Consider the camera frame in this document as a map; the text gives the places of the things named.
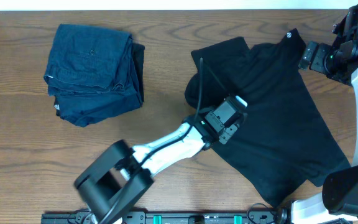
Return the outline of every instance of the wooden table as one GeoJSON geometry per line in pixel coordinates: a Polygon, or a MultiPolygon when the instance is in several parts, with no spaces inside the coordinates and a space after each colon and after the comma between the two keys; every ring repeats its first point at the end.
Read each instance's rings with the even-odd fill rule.
{"type": "MultiPolygon", "coordinates": [[[[84,206],[72,184],[111,143],[143,144],[175,130],[194,113],[183,93],[196,68],[190,52],[244,36],[249,46],[279,42],[298,28],[305,42],[331,43],[346,11],[0,12],[0,223],[40,223],[45,211],[84,206]],[[86,128],[55,116],[43,74],[60,23],[133,33],[146,46],[145,103],[86,128]]],[[[351,87],[311,71],[302,77],[349,160],[356,141],[351,87]]],[[[287,200],[321,191],[305,182],[287,200]]],[[[214,151],[164,170],[139,200],[150,211],[246,210],[263,202],[252,184],[214,151]]]]}

